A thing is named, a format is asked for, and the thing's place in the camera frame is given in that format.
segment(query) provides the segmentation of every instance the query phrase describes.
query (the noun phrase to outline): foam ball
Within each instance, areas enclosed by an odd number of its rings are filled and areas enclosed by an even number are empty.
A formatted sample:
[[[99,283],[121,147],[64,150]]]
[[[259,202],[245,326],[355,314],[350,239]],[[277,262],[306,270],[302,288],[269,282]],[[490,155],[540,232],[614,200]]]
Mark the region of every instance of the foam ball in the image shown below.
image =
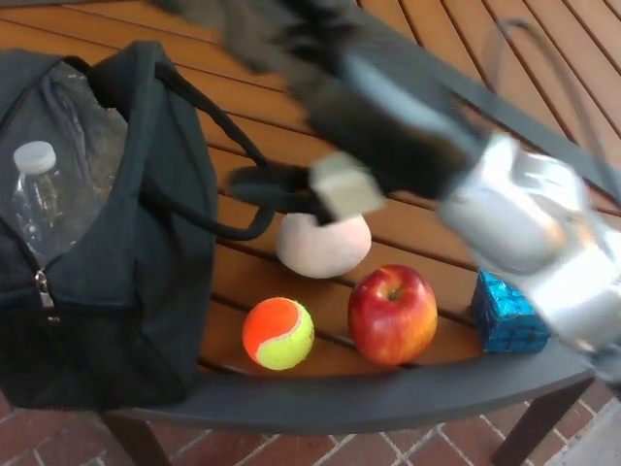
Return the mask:
[[[245,351],[257,364],[273,371],[291,369],[311,352],[311,315],[291,299],[266,299],[245,319],[243,339]]]
[[[280,225],[276,252],[293,272],[329,279],[353,270],[371,244],[371,230],[361,216],[319,226],[312,215],[287,214]]]

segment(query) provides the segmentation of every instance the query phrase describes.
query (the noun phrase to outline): shiny blue wrapping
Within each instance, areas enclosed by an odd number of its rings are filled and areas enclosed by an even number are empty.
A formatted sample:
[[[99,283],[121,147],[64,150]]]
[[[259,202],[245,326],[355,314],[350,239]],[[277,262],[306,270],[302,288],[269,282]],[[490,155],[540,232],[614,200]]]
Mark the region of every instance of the shiny blue wrapping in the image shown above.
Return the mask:
[[[522,294],[484,270],[478,272],[472,311],[486,352],[541,351],[550,337]]]

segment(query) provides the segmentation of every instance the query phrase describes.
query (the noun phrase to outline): brick floor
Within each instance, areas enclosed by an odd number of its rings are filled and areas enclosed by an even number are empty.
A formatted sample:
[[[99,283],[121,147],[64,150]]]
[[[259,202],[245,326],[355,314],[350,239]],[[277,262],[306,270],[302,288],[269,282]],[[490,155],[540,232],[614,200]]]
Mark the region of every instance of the brick floor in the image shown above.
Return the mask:
[[[594,384],[531,454],[543,466],[583,433],[611,399]],[[151,428],[174,466],[486,466],[527,405],[439,426],[381,434],[297,437]],[[12,412],[0,396],[0,466],[119,466],[79,418],[66,413]]]

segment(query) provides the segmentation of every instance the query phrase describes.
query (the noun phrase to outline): red apple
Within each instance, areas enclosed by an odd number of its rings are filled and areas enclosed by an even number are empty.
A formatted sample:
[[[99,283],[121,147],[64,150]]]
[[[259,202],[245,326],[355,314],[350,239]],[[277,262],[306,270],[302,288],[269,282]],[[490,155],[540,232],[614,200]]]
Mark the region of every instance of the red apple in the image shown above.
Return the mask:
[[[434,339],[434,291],[415,270],[385,265],[359,282],[348,305],[349,333],[358,350],[383,365],[414,359]]]

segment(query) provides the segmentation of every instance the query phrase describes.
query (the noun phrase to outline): apple stem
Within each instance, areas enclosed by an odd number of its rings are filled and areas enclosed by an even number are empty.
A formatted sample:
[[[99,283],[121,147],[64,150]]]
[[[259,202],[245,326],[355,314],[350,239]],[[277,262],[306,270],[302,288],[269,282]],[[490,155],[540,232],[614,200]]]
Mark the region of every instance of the apple stem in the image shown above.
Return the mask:
[[[399,301],[399,297],[401,296],[401,289],[393,289],[390,294],[388,294],[388,299],[390,301]]]

